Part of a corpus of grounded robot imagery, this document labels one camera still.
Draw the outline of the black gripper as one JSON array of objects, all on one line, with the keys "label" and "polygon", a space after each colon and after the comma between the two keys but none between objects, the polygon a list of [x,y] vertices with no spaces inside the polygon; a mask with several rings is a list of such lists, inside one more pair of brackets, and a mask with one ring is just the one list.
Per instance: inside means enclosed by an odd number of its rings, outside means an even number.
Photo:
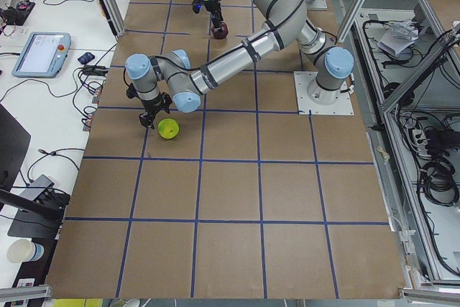
[{"label": "black gripper", "polygon": [[208,0],[206,2],[206,9],[211,14],[213,22],[222,21],[221,4],[219,0]]},{"label": "black gripper", "polygon": [[150,127],[151,122],[155,120],[156,115],[160,111],[170,113],[170,105],[172,104],[171,97],[168,93],[162,92],[156,98],[145,101],[142,100],[144,112],[139,115],[139,122],[143,127]]}]

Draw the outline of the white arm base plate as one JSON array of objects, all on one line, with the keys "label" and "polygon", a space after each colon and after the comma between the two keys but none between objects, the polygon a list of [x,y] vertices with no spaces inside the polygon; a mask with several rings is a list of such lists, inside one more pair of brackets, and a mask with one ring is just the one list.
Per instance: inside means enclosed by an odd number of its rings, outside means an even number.
[{"label": "white arm base plate", "polygon": [[327,10],[326,0],[305,0],[308,10],[325,11]]},{"label": "white arm base plate", "polygon": [[315,71],[295,71],[295,92],[300,115],[353,116],[351,102],[353,86],[343,80],[335,91],[322,89],[316,80]]}]

